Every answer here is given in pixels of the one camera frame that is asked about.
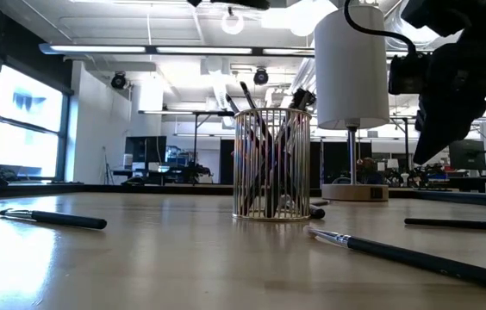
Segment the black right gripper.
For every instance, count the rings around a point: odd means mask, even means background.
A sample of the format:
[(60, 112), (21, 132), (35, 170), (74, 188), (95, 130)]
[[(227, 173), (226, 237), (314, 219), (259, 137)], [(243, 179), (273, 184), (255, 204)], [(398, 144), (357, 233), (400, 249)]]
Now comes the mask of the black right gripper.
[(425, 164), (451, 143), (463, 140), (486, 111), (486, 26), (465, 29), (454, 43), (429, 55), (427, 82), (419, 96), (413, 156)]

